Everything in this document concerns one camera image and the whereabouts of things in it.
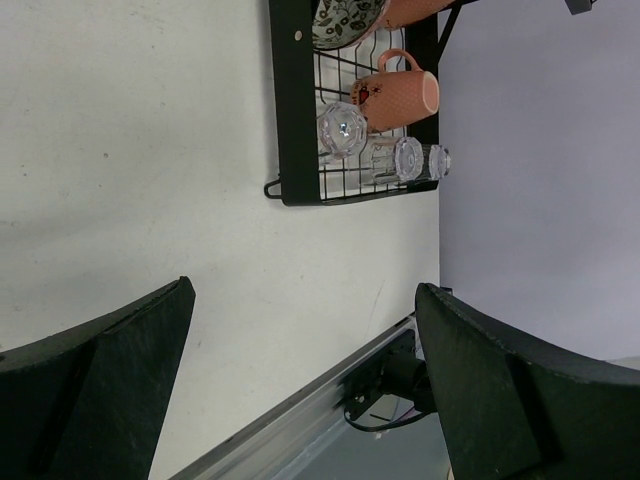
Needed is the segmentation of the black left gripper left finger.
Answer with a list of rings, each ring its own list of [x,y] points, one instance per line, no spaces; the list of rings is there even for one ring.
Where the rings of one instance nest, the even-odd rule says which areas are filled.
[[[181,277],[2,352],[2,478],[148,478],[195,299]]]

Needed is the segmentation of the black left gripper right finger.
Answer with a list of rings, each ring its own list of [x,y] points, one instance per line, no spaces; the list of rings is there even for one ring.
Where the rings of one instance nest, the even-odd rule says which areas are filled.
[[[636,479],[639,373],[496,320],[432,284],[416,320],[457,479]]]

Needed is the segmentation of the large pink floral mug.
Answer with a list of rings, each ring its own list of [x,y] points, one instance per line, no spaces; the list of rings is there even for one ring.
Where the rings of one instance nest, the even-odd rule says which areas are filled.
[[[380,26],[394,31],[424,20],[454,3],[454,0],[391,0]]]

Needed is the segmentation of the black white patterned bowl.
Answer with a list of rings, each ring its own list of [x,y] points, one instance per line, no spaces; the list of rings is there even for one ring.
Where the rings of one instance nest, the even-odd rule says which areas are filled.
[[[321,0],[314,5],[313,46],[319,51],[333,51],[357,45],[374,33],[390,1]]]

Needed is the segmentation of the small pink cup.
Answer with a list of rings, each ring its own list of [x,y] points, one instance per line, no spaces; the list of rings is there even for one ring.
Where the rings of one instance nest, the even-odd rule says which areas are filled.
[[[387,62],[400,57],[409,70],[389,71]],[[354,82],[351,102],[367,123],[369,134],[407,127],[435,115],[440,107],[440,85],[429,71],[403,49],[388,49],[378,59],[378,72]]]

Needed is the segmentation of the clear glass cup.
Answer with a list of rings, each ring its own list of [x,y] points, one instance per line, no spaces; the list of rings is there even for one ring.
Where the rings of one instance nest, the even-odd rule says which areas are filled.
[[[367,121],[353,104],[323,105],[316,117],[318,157],[321,164],[360,153],[367,141]]]
[[[451,155],[443,145],[424,145],[425,175],[430,181],[440,180],[448,175],[451,168]]]
[[[422,144],[414,137],[373,137],[369,165],[376,185],[413,181],[424,166]]]

